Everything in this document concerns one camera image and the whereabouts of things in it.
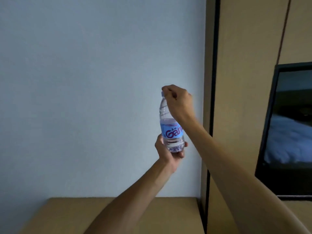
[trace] black monitor frame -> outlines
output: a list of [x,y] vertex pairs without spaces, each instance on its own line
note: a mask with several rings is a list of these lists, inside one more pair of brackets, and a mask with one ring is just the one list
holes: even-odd
[[281,200],[312,201],[312,169],[272,169],[265,166],[264,153],[281,72],[312,70],[312,62],[276,65],[265,119],[255,176]]

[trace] hand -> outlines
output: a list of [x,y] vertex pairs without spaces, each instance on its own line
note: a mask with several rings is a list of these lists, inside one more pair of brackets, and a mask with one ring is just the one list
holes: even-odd
[[163,144],[163,138],[162,134],[160,134],[157,137],[155,148],[157,149],[157,152],[159,154],[159,159],[164,162],[165,164],[168,164],[172,168],[172,173],[174,173],[177,170],[177,167],[179,166],[180,161],[182,158],[185,157],[184,150],[177,152],[177,153],[171,153],[167,147]]
[[183,120],[195,118],[192,95],[187,90],[176,85],[163,86],[162,90],[167,100],[169,111],[179,124]]

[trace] plastic water bottle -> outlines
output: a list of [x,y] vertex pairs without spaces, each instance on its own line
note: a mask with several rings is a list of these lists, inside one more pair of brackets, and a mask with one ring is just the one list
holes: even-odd
[[170,114],[163,91],[161,96],[163,99],[159,107],[159,117],[163,143],[170,152],[176,153],[184,149],[183,129]]

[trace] wooden panel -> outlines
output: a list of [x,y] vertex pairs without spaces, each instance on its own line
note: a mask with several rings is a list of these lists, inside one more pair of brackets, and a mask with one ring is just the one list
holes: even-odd
[[[221,0],[213,137],[255,172],[288,0]],[[238,233],[213,180],[208,231]]]
[[279,64],[312,61],[312,0],[291,0]]
[[[82,234],[113,198],[53,198],[21,234]],[[155,198],[133,234],[204,234],[196,198]]]
[[312,232],[312,202],[310,201],[284,201],[288,208],[302,221]]
[[[213,34],[216,0],[206,0],[206,29],[205,29],[205,75],[204,75],[204,107],[203,126],[209,132],[211,106],[211,80],[213,68]],[[207,167],[202,163],[201,172],[201,202],[205,212],[207,191]]]

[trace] blue label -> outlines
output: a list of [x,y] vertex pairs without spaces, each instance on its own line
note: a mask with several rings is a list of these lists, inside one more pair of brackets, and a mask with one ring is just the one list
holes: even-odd
[[164,138],[174,139],[183,136],[183,129],[178,122],[172,124],[162,124],[160,123],[161,133]]

